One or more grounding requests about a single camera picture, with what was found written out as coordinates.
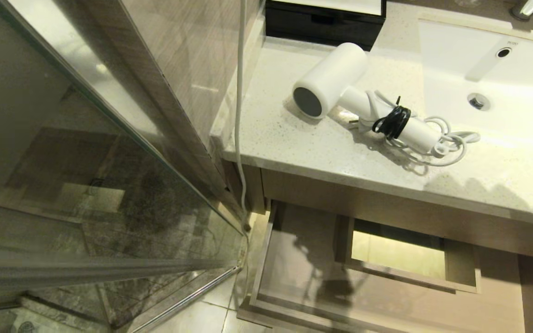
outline glass shower door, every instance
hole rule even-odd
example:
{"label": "glass shower door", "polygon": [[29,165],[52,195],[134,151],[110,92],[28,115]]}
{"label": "glass shower door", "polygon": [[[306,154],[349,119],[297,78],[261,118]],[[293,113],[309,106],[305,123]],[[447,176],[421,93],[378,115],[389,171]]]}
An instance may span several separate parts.
{"label": "glass shower door", "polygon": [[235,272],[241,232],[11,23],[0,6],[0,317],[133,331]]}

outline glass shower enclosure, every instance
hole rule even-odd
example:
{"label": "glass shower enclosure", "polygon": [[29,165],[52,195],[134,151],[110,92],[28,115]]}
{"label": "glass shower enclosure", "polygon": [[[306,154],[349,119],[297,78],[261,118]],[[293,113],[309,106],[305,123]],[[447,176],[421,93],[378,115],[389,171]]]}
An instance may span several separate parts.
{"label": "glass shower enclosure", "polygon": [[139,331],[237,272],[243,232],[62,9],[0,1],[0,331]]}

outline faucet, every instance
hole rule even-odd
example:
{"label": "faucet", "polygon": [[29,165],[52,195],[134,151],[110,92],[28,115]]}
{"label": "faucet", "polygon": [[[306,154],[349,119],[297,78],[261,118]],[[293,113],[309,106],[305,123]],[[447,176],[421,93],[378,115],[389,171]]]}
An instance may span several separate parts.
{"label": "faucet", "polygon": [[520,21],[529,21],[533,14],[533,0],[519,0],[518,4],[509,10],[509,13]]}

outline white sink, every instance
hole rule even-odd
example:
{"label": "white sink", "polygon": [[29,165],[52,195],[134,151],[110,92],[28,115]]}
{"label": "white sink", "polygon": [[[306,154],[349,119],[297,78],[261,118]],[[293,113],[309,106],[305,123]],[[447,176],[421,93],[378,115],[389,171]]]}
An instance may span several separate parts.
{"label": "white sink", "polygon": [[[533,41],[422,20],[419,32],[426,114],[489,142],[533,146]],[[497,57],[504,48],[509,54]],[[470,104],[472,93],[488,110]]]}

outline countertop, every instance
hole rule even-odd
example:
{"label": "countertop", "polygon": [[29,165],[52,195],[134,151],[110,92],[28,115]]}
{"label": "countertop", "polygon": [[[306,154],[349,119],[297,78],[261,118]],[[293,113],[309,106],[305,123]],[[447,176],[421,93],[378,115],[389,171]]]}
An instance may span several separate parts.
{"label": "countertop", "polygon": [[[510,4],[490,6],[507,17]],[[356,86],[378,89],[390,99],[400,95],[402,105],[423,116],[418,19],[533,39],[533,29],[513,29],[503,19],[388,2],[387,20],[368,53],[368,71]],[[389,149],[379,135],[351,129],[349,120],[357,116],[342,108],[320,121],[303,116],[292,101],[292,85],[332,49],[266,38],[243,101],[244,164],[533,223],[531,147],[483,137],[455,165],[423,166]],[[233,139],[224,146],[223,157],[235,160]]]}

